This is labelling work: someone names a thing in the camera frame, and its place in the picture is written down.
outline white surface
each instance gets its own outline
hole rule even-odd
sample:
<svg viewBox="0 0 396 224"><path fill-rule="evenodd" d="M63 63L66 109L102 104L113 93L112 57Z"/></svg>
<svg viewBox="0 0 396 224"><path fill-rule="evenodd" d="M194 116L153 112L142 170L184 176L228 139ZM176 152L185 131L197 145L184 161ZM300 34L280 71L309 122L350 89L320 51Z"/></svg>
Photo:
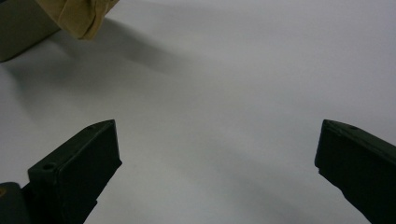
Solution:
<svg viewBox="0 0 396 224"><path fill-rule="evenodd" d="M93 223L368 223L318 174L323 119L396 144L396 2L121 1L0 64L0 181L115 119Z"/></svg>

